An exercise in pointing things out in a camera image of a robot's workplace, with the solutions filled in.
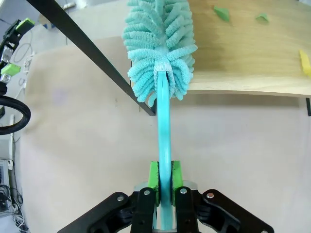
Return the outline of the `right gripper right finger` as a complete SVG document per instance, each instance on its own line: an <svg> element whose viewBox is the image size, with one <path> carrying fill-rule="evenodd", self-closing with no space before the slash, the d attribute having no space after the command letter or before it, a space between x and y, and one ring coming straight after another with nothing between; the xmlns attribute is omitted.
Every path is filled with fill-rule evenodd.
<svg viewBox="0 0 311 233"><path fill-rule="evenodd" d="M182 181L181 163L172 162L172 196L178 233L198 233L198 222L217 233L273 233L274 229L215 189L200 193Z"/></svg>

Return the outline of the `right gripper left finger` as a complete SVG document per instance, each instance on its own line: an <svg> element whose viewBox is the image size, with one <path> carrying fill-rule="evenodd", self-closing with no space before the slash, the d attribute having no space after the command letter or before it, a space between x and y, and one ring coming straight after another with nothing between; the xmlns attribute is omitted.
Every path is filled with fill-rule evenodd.
<svg viewBox="0 0 311 233"><path fill-rule="evenodd" d="M151 233L159 205L159 162L151 162L147 186L131 195L115 192L82 216L60 229L60 233Z"/></svg>

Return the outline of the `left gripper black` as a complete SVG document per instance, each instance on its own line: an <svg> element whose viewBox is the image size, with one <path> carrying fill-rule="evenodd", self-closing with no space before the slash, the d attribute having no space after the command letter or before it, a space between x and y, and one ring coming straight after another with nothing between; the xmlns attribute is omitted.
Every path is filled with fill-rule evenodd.
<svg viewBox="0 0 311 233"><path fill-rule="evenodd" d="M35 25L35 22L29 18L24 20L16 20L4 33L3 41L0 44L0 66L1 82L9 82L11 77L20 72L20 67L15 64L9 64L14 53L14 44L17 44L20 39Z"/></svg>

